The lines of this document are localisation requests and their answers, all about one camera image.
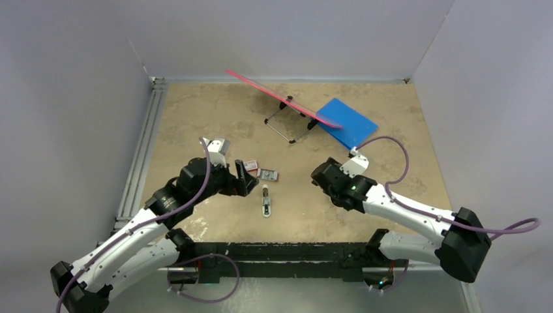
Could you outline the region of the small white stapler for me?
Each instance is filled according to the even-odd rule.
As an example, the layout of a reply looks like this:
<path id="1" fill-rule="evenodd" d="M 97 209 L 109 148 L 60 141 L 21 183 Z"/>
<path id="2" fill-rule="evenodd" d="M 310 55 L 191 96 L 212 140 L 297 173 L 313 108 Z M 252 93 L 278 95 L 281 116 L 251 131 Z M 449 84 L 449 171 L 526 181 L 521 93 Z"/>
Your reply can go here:
<path id="1" fill-rule="evenodd" d="M 267 185 L 262 186 L 262 215 L 266 218 L 271 216 L 271 199 Z"/>

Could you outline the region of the red white staple box sleeve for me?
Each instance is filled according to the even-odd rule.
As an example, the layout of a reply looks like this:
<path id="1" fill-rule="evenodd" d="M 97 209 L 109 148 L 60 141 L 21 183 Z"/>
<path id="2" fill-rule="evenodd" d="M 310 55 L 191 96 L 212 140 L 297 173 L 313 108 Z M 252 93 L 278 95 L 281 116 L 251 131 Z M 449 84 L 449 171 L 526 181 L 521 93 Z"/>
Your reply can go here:
<path id="1" fill-rule="evenodd" d="M 246 171 L 257 171 L 259 166 L 256 160 L 243 162 Z"/>

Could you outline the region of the staple box tray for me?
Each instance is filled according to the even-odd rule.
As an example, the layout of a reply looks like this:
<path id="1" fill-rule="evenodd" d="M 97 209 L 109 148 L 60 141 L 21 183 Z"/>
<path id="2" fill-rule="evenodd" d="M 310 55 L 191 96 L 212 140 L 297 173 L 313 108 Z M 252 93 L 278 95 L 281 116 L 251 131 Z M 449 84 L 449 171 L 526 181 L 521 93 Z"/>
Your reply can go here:
<path id="1" fill-rule="evenodd" d="M 256 177 L 264 181 L 278 181 L 278 172 L 276 170 L 267 170 L 263 168 L 258 168 Z"/>

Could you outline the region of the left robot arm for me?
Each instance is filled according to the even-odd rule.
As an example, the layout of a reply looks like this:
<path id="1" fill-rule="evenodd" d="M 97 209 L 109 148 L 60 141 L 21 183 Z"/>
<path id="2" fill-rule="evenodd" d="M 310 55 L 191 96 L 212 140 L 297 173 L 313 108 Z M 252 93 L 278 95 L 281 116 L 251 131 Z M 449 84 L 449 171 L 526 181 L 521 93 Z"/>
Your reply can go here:
<path id="1" fill-rule="evenodd" d="M 124 290 L 153 271 L 194 260 L 190 237 L 176 225 L 207 198 L 248 196 L 259 183 L 235 161 L 230 173 L 224 160 L 194 158 L 177 177 L 158 189 L 134 218 L 92 252 L 50 270 L 58 297 L 56 312 L 104 312 Z"/>

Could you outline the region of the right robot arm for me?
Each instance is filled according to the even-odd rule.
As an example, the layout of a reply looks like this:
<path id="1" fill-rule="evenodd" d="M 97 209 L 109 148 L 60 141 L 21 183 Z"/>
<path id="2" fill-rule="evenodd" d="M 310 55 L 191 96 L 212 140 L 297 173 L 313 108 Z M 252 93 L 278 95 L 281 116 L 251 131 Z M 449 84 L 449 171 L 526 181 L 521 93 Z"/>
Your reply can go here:
<path id="1" fill-rule="evenodd" d="M 382 217 L 415 232 L 376 233 L 376 242 L 366 248 L 368 261 L 374 265 L 387 260 L 422 261 L 439 265 L 457 280 L 475 282 L 492 245 L 490 237 L 480 232 L 483 225 L 477 215 L 465 207 L 454 212 L 387 193 L 383 184 L 365 177 L 364 170 L 328 158 L 310 177 L 337 207 Z"/>

